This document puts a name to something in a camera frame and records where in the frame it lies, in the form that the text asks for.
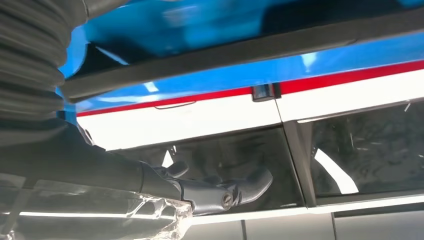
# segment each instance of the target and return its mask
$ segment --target white panel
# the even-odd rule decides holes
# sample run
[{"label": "white panel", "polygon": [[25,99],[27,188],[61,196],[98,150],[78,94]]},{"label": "white panel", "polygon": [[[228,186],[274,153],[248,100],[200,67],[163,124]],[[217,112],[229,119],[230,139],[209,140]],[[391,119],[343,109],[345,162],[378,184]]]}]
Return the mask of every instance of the white panel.
[{"label": "white panel", "polygon": [[334,221],[337,240],[424,239],[424,211],[341,217]]},{"label": "white panel", "polygon": [[424,70],[290,93],[277,99],[283,122],[424,97]]},{"label": "white panel", "polygon": [[182,240],[243,240],[240,221],[191,226]]},{"label": "white panel", "polygon": [[82,116],[77,120],[89,131],[94,143],[106,150],[281,123],[275,101],[253,102],[251,95],[203,100],[167,109],[149,107]]},{"label": "white panel", "polygon": [[246,232],[248,240],[335,239],[330,213],[247,220]]}]

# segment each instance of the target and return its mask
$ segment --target black trim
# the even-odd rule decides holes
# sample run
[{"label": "black trim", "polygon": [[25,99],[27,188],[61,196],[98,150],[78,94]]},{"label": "black trim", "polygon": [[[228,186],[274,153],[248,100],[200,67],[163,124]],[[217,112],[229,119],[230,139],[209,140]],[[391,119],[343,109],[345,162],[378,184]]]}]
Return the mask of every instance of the black trim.
[{"label": "black trim", "polygon": [[331,213],[331,223],[332,223],[332,230],[334,233],[334,240],[337,240],[337,230],[336,230],[336,221],[334,220],[335,215],[334,212]]},{"label": "black trim", "polygon": [[310,170],[311,158],[304,148],[303,135],[294,121],[285,122],[283,126],[306,206],[316,207],[317,199]]},{"label": "black trim", "polygon": [[318,206],[325,206],[325,205],[332,205],[332,204],[368,202],[371,200],[394,199],[394,198],[401,198],[401,197],[408,197],[408,196],[412,197],[412,196],[418,196],[418,195],[424,195],[424,189],[319,197],[316,199],[316,203]]},{"label": "black trim", "polygon": [[241,234],[243,234],[243,240],[248,240],[248,232],[246,231],[246,221],[241,220]]},{"label": "black trim", "polygon": [[424,210],[424,202],[412,203],[412,204],[403,204],[403,205],[394,205],[394,206],[382,206],[382,207],[373,207],[349,211],[338,211],[334,213],[335,218],[347,218],[355,216],[365,216],[365,215],[378,215],[378,214],[392,214],[392,213],[405,213],[405,212],[416,212]]},{"label": "black trim", "polygon": [[280,83],[279,82],[275,82],[272,84],[272,87],[274,88],[274,98],[275,99],[280,99],[281,98],[281,88],[280,88]]},{"label": "black trim", "polygon": [[61,91],[76,103],[118,88],[203,70],[332,49],[424,29],[424,7],[314,26],[75,77]]}]

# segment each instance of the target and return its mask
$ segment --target car window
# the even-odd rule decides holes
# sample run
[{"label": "car window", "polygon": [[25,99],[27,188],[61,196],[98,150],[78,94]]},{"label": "car window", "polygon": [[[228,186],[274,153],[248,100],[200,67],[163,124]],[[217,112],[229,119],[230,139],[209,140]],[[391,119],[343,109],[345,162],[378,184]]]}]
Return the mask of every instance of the car window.
[{"label": "car window", "polygon": [[273,183],[257,201],[233,208],[231,212],[250,212],[302,205],[293,173],[290,152],[280,126],[224,133],[216,136],[163,143],[154,146],[119,150],[127,158],[152,166],[169,166],[184,161],[189,171],[181,178],[222,180],[244,178],[258,167],[267,167]]},{"label": "car window", "polygon": [[308,151],[315,195],[422,189],[423,118],[420,101],[313,121]]}]

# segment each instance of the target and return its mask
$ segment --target plastic wrap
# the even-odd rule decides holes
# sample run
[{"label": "plastic wrap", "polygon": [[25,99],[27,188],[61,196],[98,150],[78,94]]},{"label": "plastic wrap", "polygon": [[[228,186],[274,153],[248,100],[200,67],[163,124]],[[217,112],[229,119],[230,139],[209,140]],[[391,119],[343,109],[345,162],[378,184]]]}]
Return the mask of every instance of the plastic wrap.
[{"label": "plastic wrap", "polygon": [[187,202],[0,173],[0,239],[180,240]]}]

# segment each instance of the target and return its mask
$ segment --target window frame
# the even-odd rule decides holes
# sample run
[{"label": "window frame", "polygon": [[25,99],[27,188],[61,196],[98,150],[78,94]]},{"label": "window frame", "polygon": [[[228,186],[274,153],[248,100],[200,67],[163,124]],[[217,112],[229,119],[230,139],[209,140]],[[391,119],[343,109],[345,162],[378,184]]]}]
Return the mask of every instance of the window frame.
[{"label": "window frame", "polygon": [[[401,106],[405,104],[413,104],[417,102],[424,102],[424,97],[284,122],[283,125],[286,132],[288,146],[290,148],[293,164],[295,166],[296,173],[299,178],[300,189],[303,192],[306,207],[319,209],[319,208],[338,206],[339,207],[338,210],[333,211],[333,212],[338,212],[338,211],[344,211],[344,209],[352,210],[351,207],[349,206],[351,204],[367,203],[372,201],[399,200],[399,199],[413,198],[413,197],[422,197],[422,199],[418,203],[424,203],[424,187],[422,189],[415,189],[415,190],[397,190],[397,191],[391,191],[391,192],[376,192],[376,193],[364,193],[364,194],[359,193],[359,194],[317,197],[315,194],[312,172],[310,168],[311,153],[310,151],[308,151],[308,146],[310,149],[311,142],[306,142],[306,140],[311,139],[310,134],[312,133],[311,132],[312,122],[315,120],[323,120],[323,119],[335,118],[335,117],[340,117],[345,115],[365,113],[365,112],[370,112],[370,111],[375,111],[380,109],[386,109],[390,107]],[[408,203],[399,203],[396,205],[404,205],[404,204],[408,204]],[[358,206],[358,207],[354,207],[353,209],[364,209],[364,208],[368,208],[368,207]]]}]

